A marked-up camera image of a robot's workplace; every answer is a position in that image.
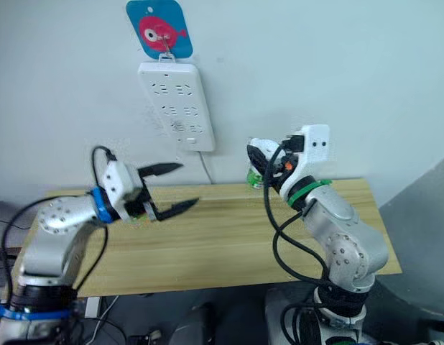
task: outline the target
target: wooden table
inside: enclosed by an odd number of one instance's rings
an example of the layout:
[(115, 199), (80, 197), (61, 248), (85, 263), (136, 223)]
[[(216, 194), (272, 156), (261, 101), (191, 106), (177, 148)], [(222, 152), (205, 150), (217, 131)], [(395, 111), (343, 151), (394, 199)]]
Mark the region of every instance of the wooden table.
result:
[[(361, 218), (381, 231), (389, 261), (379, 274), (401, 273), (369, 185), (365, 180), (337, 180), (333, 187), (359, 211)], [(74, 194), (74, 190), (56, 192)], [(159, 208), (200, 197), (196, 206), (175, 218), (150, 223), (145, 218), (109, 226), (103, 259), (86, 281), (80, 296), (128, 295), (159, 291), (215, 288), (293, 280), (274, 261), (274, 230), (265, 214), (262, 191), (245, 184), (156, 187), (151, 191)], [(272, 208), (278, 222), (294, 214), (276, 193)], [(25, 249), (36, 232), (34, 222)], [(320, 245), (297, 221), (286, 232), (321, 255)], [(102, 245), (102, 230), (91, 237), (81, 275)], [(320, 266), (310, 256), (280, 241), (285, 262), (305, 275), (318, 277)]]

